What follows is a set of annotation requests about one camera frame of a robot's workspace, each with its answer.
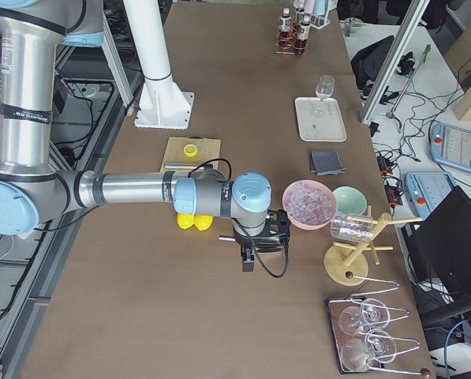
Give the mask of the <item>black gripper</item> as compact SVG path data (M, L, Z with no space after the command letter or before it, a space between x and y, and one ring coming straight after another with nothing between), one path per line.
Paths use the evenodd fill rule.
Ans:
M245 226L235 218L232 220L234 238L241 247L243 272L254 271L256 242L278 243L284 245L284 249L289 247L291 222L285 210L268 210L264 221L256 227Z

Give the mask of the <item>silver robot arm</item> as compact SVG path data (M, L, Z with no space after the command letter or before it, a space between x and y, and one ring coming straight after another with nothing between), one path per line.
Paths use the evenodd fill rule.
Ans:
M187 172L96 174L50 163L52 143L74 147L95 132L52 131L81 119L58 94L59 45L102 47L124 105L133 102L101 1L0 1L0 31L0 235L39 230L81 209L162 202L181 214L231 220L246 272L262 253L288 251L290 220L271 210L271 184L261 174L233 178L209 163Z

